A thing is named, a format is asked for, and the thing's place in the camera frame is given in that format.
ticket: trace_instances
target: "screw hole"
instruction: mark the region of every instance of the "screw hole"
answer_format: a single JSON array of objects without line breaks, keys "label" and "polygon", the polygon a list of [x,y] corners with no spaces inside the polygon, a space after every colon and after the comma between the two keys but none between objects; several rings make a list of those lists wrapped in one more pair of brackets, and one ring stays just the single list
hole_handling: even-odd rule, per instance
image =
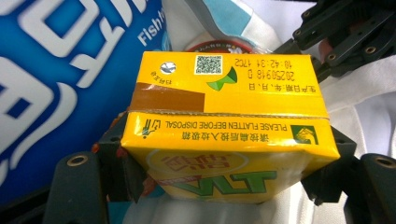
[{"label": "screw hole", "polygon": [[337,57],[337,56],[336,56],[335,54],[331,54],[331,55],[329,55],[327,58],[328,58],[329,60],[334,60],[336,57]]},{"label": "screw hole", "polygon": [[388,168],[392,168],[392,169],[396,168],[396,163],[394,161],[389,160],[389,159],[377,157],[377,158],[375,158],[375,161],[376,161],[376,163],[378,163],[378,164],[380,164],[382,166],[385,166],[385,167],[388,167]]},{"label": "screw hole", "polygon": [[375,47],[369,47],[369,48],[367,48],[367,49],[365,50],[365,52],[368,53],[368,54],[372,54],[372,53],[374,53],[375,51],[376,51],[376,48],[375,48]]},{"label": "screw hole", "polygon": [[84,164],[88,160],[88,157],[85,155],[78,155],[72,157],[70,160],[67,161],[68,166],[80,166]]},{"label": "screw hole", "polygon": [[344,139],[337,138],[335,139],[335,142],[339,144],[344,144],[346,141]]}]

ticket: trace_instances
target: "green logo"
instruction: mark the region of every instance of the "green logo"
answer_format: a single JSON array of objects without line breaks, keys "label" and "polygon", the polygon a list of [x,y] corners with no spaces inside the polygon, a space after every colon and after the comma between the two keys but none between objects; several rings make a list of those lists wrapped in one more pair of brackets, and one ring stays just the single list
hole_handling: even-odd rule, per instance
[{"label": "green logo", "polygon": [[236,76],[235,69],[231,67],[231,70],[228,72],[227,76],[214,82],[207,82],[207,85],[209,85],[215,91],[221,91],[224,83],[235,84],[237,81],[238,77]]},{"label": "green logo", "polygon": [[[274,180],[277,178],[276,171],[261,171],[244,174],[230,175],[232,182],[227,180],[224,175],[212,176],[198,180],[198,186],[187,183],[175,183],[172,186],[184,189],[191,193],[197,194],[201,197],[208,197],[213,195],[213,190],[216,188],[221,194],[251,194],[251,193],[266,193],[265,180]],[[234,188],[233,182],[245,183],[245,188]]]},{"label": "green logo", "polygon": [[290,125],[290,127],[296,143],[318,145],[318,137],[314,126]]},{"label": "green logo", "polygon": [[151,119],[146,119],[146,124],[142,129],[143,138],[147,138],[150,133],[155,132],[157,129],[161,128],[161,121],[159,119],[155,119],[152,123]]}]

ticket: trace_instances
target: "yellow carton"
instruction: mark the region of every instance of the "yellow carton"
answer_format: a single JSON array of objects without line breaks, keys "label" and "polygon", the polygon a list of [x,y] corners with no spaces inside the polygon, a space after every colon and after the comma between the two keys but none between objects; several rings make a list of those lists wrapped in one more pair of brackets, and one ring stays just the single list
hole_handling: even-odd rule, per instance
[{"label": "yellow carton", "polygon": [[337,160],[303,55],[145,52],[121,145],[175,197],[260,203]]}]

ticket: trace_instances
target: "vita lemon tea carton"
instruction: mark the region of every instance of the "vita lemon tea carton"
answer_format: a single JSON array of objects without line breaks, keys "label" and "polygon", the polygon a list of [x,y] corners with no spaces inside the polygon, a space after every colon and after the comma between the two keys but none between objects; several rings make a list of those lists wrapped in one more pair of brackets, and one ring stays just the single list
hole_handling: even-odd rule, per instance
[{"label": "vita lemon tea carton", "polygon": [[260,203],[339,158],[307,55],[145,52],[121,145],[178,198]]}]

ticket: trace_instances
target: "qr code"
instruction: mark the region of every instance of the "qr code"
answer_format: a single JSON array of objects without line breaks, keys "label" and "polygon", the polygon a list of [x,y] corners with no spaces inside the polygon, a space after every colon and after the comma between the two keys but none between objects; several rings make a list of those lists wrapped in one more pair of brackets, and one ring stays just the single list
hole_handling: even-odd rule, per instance
[{"label": "qr code", "polygon": [[221,75],[221,55],[197,55],[195,58],[195,75]]}]

